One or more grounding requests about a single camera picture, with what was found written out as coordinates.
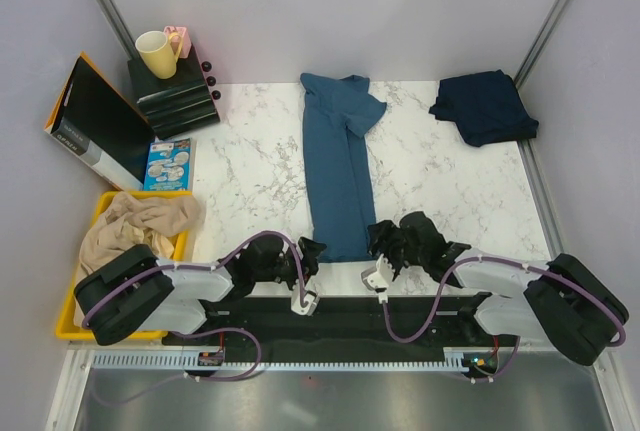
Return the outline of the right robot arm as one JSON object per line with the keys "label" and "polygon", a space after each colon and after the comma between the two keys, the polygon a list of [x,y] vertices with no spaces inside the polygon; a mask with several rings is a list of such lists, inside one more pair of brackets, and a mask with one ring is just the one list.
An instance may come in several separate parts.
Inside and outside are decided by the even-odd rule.
{"label": "right robot arm", "polygon": [[386,321],[391,284],[403,269],[420,267],[438,284],[436,302],[447,286],[475,291],[474,305],[457,322],[469,344],[511,335],[548,342],[570,361],[590,366],[605,349],[626,341],[628,310],[572,255],[542,262],[486,253],[446,240],[423,212],[398,224],[373,224],[368,233],[376,264],[361,277],[377,294]]}

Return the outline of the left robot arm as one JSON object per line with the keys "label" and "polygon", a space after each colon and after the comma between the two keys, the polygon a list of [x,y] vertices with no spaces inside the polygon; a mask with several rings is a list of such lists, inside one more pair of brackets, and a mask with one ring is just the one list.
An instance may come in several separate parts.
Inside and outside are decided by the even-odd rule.
{"label": "left robot arm", "polygon": [[218,318],[207,304],[249,296],[259,283],[287,286],[294,313],[309,316],[319,296],[311,279],[326,245],[302,237],[292,242],[262,231],[219,261],[188,263],[157,257],[135,245],[82,279],[73,296],[82,326],[98,344],[119,343],[138,331],[167,331],[208,344],[219,333]]}

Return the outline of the teal blue t-shirt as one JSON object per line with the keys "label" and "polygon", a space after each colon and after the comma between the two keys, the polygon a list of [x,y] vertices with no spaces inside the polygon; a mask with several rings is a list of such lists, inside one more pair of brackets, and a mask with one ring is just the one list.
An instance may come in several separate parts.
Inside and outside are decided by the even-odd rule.
{"label": "teal blue t-shirt", "polygon": [[304,88],[302,144],[313,239],[327,246],[326,263],[368,261],[368,227],[376,223],[367,133],[387,104],[369,93],[370,80],[300,75]]}

